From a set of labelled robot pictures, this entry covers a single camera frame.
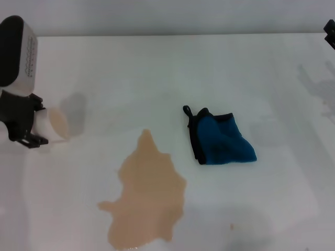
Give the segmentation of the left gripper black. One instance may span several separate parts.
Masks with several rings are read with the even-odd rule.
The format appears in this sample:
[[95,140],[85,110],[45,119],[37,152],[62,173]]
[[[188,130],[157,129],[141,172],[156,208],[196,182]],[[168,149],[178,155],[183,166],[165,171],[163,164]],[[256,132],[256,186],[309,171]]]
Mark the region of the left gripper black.
[[43,110],[42,102],[43,99],[34,93],[22,97],[4,90],[1,92],[1,122],[5,124],[11,141],[29,149],[49,143],[44,137],[31,133],[35,111]]

